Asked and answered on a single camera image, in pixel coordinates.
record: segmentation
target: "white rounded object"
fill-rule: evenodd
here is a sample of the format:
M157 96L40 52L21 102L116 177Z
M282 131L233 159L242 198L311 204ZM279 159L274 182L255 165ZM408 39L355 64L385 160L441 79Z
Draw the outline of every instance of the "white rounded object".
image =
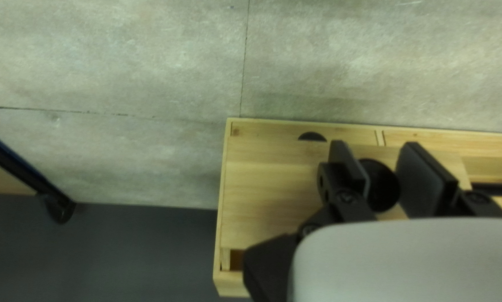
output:
M299 244L294 302L502 302L502 219L332 225Z

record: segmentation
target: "screw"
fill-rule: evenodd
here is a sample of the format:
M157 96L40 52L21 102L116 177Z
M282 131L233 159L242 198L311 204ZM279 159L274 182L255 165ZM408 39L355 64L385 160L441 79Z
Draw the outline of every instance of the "screw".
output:
M488 204L491 202L487 196L478 192L467 192L465 195L471 202L476 204Z
M344 203L347 204L356 204L359 201L359 197L355 195L353 192L349 191L341 191L337 193L337 197Z
M303 237L307 237L310 233L318 230L319 228L319 225L306 225L303 227L303 229L301 229L301 234L303 235Z

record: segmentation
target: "dark gray mat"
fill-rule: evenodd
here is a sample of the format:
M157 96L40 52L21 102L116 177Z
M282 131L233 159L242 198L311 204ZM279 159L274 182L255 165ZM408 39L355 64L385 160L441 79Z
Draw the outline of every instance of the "dark gray mat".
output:
M212 283L215 211L80 205L65 225L0 196L0 301L250 301Z

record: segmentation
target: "wooden crate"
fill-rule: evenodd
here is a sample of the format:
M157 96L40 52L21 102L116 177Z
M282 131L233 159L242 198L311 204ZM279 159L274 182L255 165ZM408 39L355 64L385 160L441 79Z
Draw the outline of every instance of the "wooden crate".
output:
M502 134L371 125L229 118L225 133L213 279L221 296L248 297L241 258L248 246L284 233L321 207L315 177L329 143L298 141L305 132L344 140L355 157L394 169L399 148L419 141L456 178L502 182ZM502 198L497 198L502 206ZM379 219L406 219L399 206Z

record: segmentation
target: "gray floor tile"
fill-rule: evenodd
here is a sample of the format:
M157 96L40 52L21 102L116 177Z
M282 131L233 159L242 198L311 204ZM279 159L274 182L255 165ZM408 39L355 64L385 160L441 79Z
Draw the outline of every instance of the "gray floor tile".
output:
M248 0L0 0L0 106L238 115Z
M0 302L217 302L216 211L79 205L65 225L0 196Z
M79 202L216 209L224 127L0 109L0 139Z
M502 0L251 0L243 117L502 131Z

